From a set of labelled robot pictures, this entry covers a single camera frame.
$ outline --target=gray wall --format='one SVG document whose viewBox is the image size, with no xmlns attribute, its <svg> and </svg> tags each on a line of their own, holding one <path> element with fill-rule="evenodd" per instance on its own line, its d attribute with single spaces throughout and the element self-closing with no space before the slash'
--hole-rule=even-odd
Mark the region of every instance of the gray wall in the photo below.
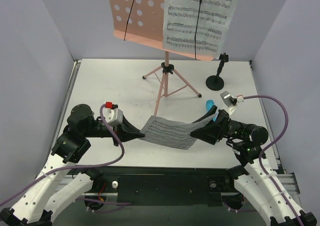
<svg viewBox="0 0 320 226">
<path fill-rule="evenodd" d="M 113 36 L 109 0 L 43 0 L 76 59 L 162 59 L 162 51 Z M 286 0 L 239 0 L 223 51 L 231 60 L 254 58 Z M 173 59 L 187 59 L 173 55 Z"/>
<path fill-rule="evenodd" d="M 41 0 L 0 0 L 0 18 L 2 201 L 46 161 L 73 61 Z"/>
<path fill-rule="evenodd" d="M 320 218 L 320 18 L 319 0 L 287 0 L 253 60 L 259 92 L 275 96 L 286 106 L 289 127 L 277 148 L 289 172 L 295 172 L 301 202 Z M 284 116 L 264 101 L 274 135 Z"/>
</svg>

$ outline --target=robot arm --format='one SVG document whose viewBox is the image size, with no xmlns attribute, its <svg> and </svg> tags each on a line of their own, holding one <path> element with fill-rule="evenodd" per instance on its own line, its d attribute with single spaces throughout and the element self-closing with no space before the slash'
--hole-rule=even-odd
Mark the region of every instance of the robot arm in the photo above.
<svg viewBox="0 0 320 226">
<path fill-rule="evenodd" d="M 229 107 L 242 102 L 229 93 L 222 99 L 230 102 Z M 213 106 L 205 117 L 214 114 L 216 110 L 217 107 Z M 205 127 L 192 132 L 191 136 L 213 145 L 223 138 L 227 139 L 226 144 L 233 149 L 243 168 L 243 170 L 238 170 L 238 167 L 235 170 L 230 169 L 236 171 L 236 174 L 231 175 L 234 188 L 251 202 L 267 225 L 302 225 L 295 213 L 304 226 L 317 224 L 314 215 L 306 214 L 285 190 L 265 154 L 260 157 L 261 146 L 269 137 L 264 127 L 233 121 L 226 111 L 219 110 L 215 121 L 210 121 Z"/>
<path fill-rule="evenodd" d="M 214 114 L 216 110 L 217 108 L 213 106 L 199 120 Z M 108 108 L 108 116 L 108 123 L 112 125 L 121 141 L 126 142 L 144 137 L 124 118 L 115 105 L 111 104 L 111 107 Z M 38 176 L 38 178 L 43 175 L 45 177 L 32 186 L 12 208 L 5 208 L 0 213 L 0 218 L 6 224 L 10 226 L 52 225 L 59 213 L 82 193 L 90 190 L 94 181 L 100 177 L 99 174 L 93 176 L 88 170 L 83 171 L 74 181 L 54 194 L 57 185 L 67 174 L 70 166 L 78 163 L 90 148 L 91 145 L 86 137 L 112 137 L 101 119 L 94 119 L 93 112 L 88 105 L 81 104 L 74 107 L 67 122 L 68 126 L 64 129 L 63 135 L 58 138 L 47 163 Z M 317 224 L 314 215 L 304 213 L 285 191 L 265 155 L 262 158 L 259 157 L 262 151 L 261 145 L 266 143 L 269 136 L 264 127 L 231 120 L 226 111 L 219 110 L 215 121 L 211 120 L 205 127 L 192 132 L 191 136 L 210 144 L 227 138 L 227 145 L 233 149 L 241 164 L 241 170 L 238 170 L 239 166 L 229 169 L 230 172 L 236 172 L 230 174 L 234 188 L 252 203 L 267 225 L 299 225 L 293 210 L 298 214 L 304 226 Z M 46 174 L 61 167 L 68 167 L 68 170 Z M 292 208 L 286 204 L 284 196 L 290 200 Z"/>
<path fill-rule="evenodd" d="M 122 111 L 116 105 L 110 103 L 109 105 L 106 121 L 123 142 L 144 137 L 124 118 Z M 67 122 L 68 126 L 64 129 L 63 135 L 57 139 L 51 155 L 37 177 L 43 179 L 30 187 L 12 208 L 5 208 L 0 212 L 0 218 L 7 225 L 52 225 L 59 213 L 81 194 L 89 191 L 93 182 L 101 177 L 99 173 L 94 172 L 94 169 L 85 169 L 75 180 L 54 194 L 70 167 L 75 166 L 90 148 L 90 142 L 86 137 L 112 137 L 101 119 L 94 119 L 94 114 L 88 105 L 81 104 L 74 107 Z M 57 168 L 66 170 L 47 175 L 49 171 Z"/>
</svg>

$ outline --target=round black base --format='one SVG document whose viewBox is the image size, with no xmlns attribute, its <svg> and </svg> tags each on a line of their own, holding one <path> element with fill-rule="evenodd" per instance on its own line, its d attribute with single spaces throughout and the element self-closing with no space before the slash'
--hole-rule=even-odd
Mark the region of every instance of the round black base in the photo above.
<svg viewBox="0 0 320 226">
<path fill-rule="evenodd" d="M 209 76 L 205 81 L 206 86 L 214 91 L 219 91 L 225 86 L 225 82 L 221 77 Z"/>
</svg>

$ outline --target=tripod legs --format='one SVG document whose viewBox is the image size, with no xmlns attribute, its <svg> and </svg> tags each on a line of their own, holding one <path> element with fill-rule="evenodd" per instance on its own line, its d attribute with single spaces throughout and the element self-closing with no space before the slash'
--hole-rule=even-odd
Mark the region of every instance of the tripod legs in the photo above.
<svg viewBox="0 0 320 226">
<path fill-rule="evenodd" d="M 180 79 L 183 80 L 183 82 L 186 83 L 186 85 L 190 87 L 198 97 L 202 97 L 202 95 L 176 69 L 173 72 L 176 73 L 176 75 L 180 77 Z"/>
<path fill-rule="evenodd" d="M 151 74 L 157 72 L 161 68 L 163 68 L 162 79 L 161 79 L 161 82 L 160 82 L 158 98 L 156 100 L 156 105 L 155 105 L 155 109 L 154 109 L 154 116 L 157 115 L 158 108 L 159 108 L 159 103 L 160 103 L 160 98 L 163 97 L 163 96 L 164 97 L 168 97 L 168 96 L 172 95 L 173 93 L 176 93 L 176 92 L 178 92 L 178 91 L 180 91 L 180 90 L 182 90 L 183 88 L 186 88 L 186 87 L 190 87 L 194 91 L 194 93 L 196 93 L 196 95 L 198 97 L 202 96 L 176 69 L 174 69 L 173 65 L 169 64 L 169 52 L 167 52 L 167 51 L 165 51 L 165 61 L 164 61 L 164 63 L 162 63 L 161 66 L 155 68 L 153 71 L 149 72 L 148 74 L 142 76 L 142 78 L 143 79 L 147 78 L 148 76 L 150 76 Z M 168 94 L 169 73 L 171 73 L 171 74 L 176 73 L 176 75 L 181 80 L 183 80 L 184 83 L 185 83 L 185 86 L 181 87 L 180 89 L 178 89 L 178 90 L 176 90 L 174 92 L 171 92 L 170 94 Z"/>
<path fill-rule="evenodd" d="M 167 93 L 168 93 L 168 74 L 167 73 L 163 73 L 163 75 L 162 75 L 160 88 L 159 88 L 159 92 L 158 92 L 158 98 L 156 100 L 154 114 L 153 114 L 154 116 L 156 116 L 157 112 L 158 112 L 158 107 L 159 107 L 159 103 L 160 103 L 160 98 L 162 97 L 161 94 L 162 94 L 162 89 L 164 87 L 164 84 L 167 84 Z"/>
<path fill-rule="evenodd" d="M 151 74 L 153 74 L 153 73 L 157 72 L 157 71 L 158 71 L 158 70 L 160 70 L 161 68 L 162 68 L 161 66 L 159 66 L 159 67 L 155 68 L 153 71 L 151 71 L 151 72 L 149 72 L 148 74 L 146 74 L 146 75 L 142 76 L 142 79 L 147 78 L 148 76 L 150 76 Z"/>
</svg>

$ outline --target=red cap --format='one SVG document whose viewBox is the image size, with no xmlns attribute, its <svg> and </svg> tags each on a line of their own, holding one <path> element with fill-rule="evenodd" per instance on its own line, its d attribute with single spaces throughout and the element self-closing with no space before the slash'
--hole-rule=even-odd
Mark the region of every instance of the red cap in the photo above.
<svg viewBox="0 0 320 226">
<path fill-rule="evenodd" d="M 105 108 L 112 109 L 112 102 L 106 102 Z"/>
</svg>

